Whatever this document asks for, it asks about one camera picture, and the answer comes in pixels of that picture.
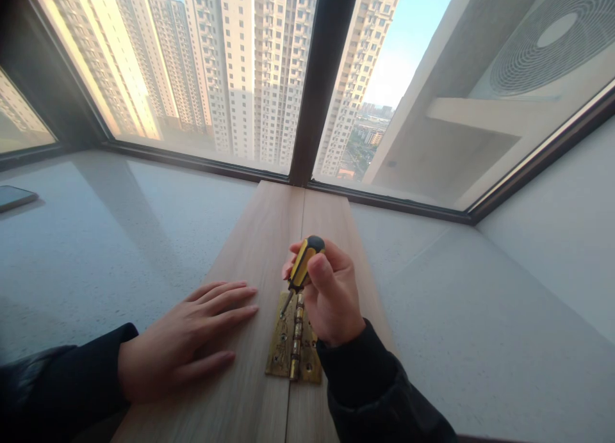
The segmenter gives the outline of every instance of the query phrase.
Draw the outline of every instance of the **yellow screwdriver handle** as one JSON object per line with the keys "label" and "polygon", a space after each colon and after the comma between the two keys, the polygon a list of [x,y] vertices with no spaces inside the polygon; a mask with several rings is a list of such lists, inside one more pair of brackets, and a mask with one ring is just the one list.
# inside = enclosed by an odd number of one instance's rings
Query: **yellow screwdriver handle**
{"label": "yellow screwdriver handle", "polygon": [[321,237],[310,235],[303,240],[295,265],[293,265],[293,269],[290,271],[290,278],[288,279],[288,289],[290,291],[299,292],[303,289],[308,276],[309,260],[316,254],[324,252],[325,242]]}

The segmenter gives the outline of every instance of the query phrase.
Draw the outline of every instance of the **sky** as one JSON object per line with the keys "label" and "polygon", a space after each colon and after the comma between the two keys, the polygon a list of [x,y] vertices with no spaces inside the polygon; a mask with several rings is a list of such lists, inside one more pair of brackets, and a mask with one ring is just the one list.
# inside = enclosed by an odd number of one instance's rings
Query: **sky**
{"label": "sky", "polygon": [[363,102],[397,107],[450,0],[399,0]]}

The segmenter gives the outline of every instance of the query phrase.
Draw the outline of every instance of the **black jacket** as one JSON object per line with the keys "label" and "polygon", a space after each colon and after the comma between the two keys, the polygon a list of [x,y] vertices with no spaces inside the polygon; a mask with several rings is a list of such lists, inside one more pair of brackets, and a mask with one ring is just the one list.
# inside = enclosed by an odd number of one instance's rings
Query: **black jacket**
{"label": "black jacket", "polygon": [[[369,321],[363,333],[318,356],[329,380],[329,410],[342,442],[456,442],[447,420],[408,381]],[[63,346],[0,368],[4,441],[66,442],[129,403],[117,379],[126,324],[81,347]]]}

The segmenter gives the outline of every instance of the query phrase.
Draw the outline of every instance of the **window frame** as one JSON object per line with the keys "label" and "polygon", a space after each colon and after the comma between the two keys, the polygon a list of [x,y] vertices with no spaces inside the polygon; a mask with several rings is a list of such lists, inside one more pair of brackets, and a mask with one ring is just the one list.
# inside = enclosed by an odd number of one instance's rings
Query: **window frame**
{"label": "window frame", "polygon": [[563,123],[540,150],[522,159],[465,211],[315,181],[313,167],[356,3],[357,0],[316,0],[295,147],[290,172],[282,175],[116,140],[38,1],[2,0],[0,67],[58,142],[2,154],[0,171],[79,150],[101,149],[246,181],[279,182],[342,195],[359,204],[476,225],[615,114],[612,86]]}

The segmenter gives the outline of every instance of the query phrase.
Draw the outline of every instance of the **screwdriver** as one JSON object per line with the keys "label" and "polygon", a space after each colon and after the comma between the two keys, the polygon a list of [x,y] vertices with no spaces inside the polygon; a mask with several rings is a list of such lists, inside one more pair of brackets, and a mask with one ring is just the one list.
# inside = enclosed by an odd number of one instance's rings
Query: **screwdriver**
{"label": "screwdriver", "polygon": [[318,253],[325,252],[325,242],[321,237],[310,235],[301,244],[301,249],[297,254],[297,260],[293,269],[290,271],[288,279],[288,297],[284,302],[284,307],[280,310],[280,319],[284,318],[286,308],[293,298],[293,295],[303,289],[303,285],[308,276],[308,261]]}

